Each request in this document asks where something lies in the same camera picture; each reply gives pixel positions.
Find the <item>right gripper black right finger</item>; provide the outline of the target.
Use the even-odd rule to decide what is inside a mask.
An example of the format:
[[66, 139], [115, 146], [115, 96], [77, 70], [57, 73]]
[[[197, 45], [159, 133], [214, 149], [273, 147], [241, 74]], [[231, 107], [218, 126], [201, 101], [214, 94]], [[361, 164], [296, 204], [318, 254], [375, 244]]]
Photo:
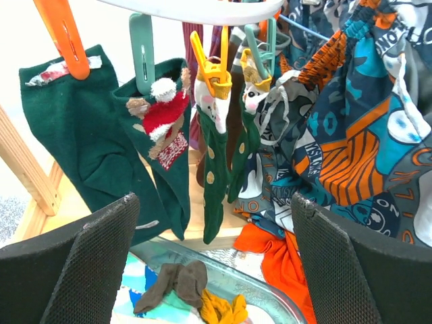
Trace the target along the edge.
[[389, 238], [295, 193], [294, 232], [318, 323], [430, 323], [431, 249]]

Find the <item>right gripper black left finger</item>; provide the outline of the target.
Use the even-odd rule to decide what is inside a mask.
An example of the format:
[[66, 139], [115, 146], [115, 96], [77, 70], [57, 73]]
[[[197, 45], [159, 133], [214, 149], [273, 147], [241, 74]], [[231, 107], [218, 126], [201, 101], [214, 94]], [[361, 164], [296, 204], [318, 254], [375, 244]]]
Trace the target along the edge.
[[140, 212], [135, 194], [1, 249], [2, 323], [109, 323]]

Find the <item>dark teal sock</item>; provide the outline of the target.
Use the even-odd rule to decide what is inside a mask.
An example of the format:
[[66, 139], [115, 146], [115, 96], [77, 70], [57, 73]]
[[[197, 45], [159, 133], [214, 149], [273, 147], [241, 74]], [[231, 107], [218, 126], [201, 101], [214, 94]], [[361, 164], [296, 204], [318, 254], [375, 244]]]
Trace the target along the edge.
[[170, 221], [155, 185], [111, 101], [118, 86], [115, 70], [102, 46], [86, 50], [101, 58], [101, 67], [85, 80], [61, 76], [29, 85], [49, 63], [19, 71], [22, 107], [34, 137], [55, 158], [91, 212], [133, 192], [140, 214], [133, 244], [169, 229]]

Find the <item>reindeer sock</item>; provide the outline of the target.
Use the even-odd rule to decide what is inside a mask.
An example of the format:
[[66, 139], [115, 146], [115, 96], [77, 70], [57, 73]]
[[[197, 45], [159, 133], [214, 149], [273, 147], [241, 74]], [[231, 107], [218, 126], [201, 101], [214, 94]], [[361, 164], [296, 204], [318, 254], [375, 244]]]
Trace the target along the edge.
[[170, 229], [182, 240], [190, 220], [189, 123], [190, 71], [182, 58], [155, 66], [156, 80], [146, 94], [130, 80], [111, 93], [121, 126], [139, 158], [150, 166], [157, 198], [143, 198], [141, 206], [155, 230]]

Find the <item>green sock yellow dots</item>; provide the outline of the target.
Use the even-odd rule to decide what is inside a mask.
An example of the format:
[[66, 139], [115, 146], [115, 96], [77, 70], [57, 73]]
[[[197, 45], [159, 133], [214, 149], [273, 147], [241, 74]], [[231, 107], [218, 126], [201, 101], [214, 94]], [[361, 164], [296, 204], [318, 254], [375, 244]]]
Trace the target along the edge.
[[252, 51], [246, 48], [242, 52], [240, 65], [245, 81], [241, 96], [241, 124], [240, 135], [237, 139], [234, 156], [232, 158], [231, 181], [227, 191], [227, 201], [234, 202], [242, 189], [246, 178], [246, 162], [250, 154], [257, 151], [260, 143], [260, 135], [254, 124], [257, 109], [270, 91], [272, 77], [261, 78]]

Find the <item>orange front clothespin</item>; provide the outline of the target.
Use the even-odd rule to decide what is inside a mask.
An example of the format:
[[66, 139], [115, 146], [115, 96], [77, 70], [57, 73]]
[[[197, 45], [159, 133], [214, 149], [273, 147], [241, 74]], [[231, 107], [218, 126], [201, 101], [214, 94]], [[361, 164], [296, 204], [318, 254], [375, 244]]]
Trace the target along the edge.
[[33, 2], [70, 74], [85, 80], [90, 67], [68, 0]]

